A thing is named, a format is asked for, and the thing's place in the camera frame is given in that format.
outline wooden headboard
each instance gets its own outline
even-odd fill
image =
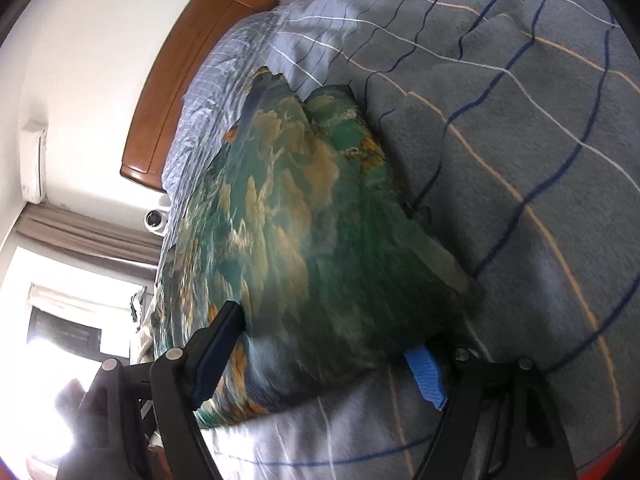
[[[120,174],[162,191],[161,175],[182,111],[182,97],[213,46],[239,20],[278,0],[191,0],[166,38],[140,94]]]

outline gray blanket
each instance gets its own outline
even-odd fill
[[[485,357],[546,372],[587,471],[640,410],[640,62],[601,0],[298,0],[212,52],[164,176],[179,218],[254,68],[349,84],[478,279]],[[170,231],[166,246],[173,237]],[[440,414],[400,361],[211,438],[225,478],[410,478]]]

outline curtain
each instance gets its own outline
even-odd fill
[[[49,204],[27,204],[15,231],[63,251],[157,266],[162,238]]]
[[[32,284],[29,290],[29,303],[33,306],[37,306],[49,313],[55,313],[65,310],[82,311],[88,314],[106,314],[112,315],[110,312],[115,312],[118,316],[123,316],[127,319],[127,322],[132,322],[130,314],[130,299],[126,298],[118,302],[115,301],[97,303],[96,301],[86,300],[85,298],[78,298],[59,290],[53,290],[46,286]]]

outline green patterned pillow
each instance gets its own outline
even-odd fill
[[[152,318],[156,355],[227,300],[241,338],[203,426],[284,410],[446,331],[472,296],[399,203],[351,90],[305,103],[261,69],[182,219]]]

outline brown curtain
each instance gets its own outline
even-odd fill
[[[27,204],[15,231],[63,251],[157,266],[162,238],[49,204]]]

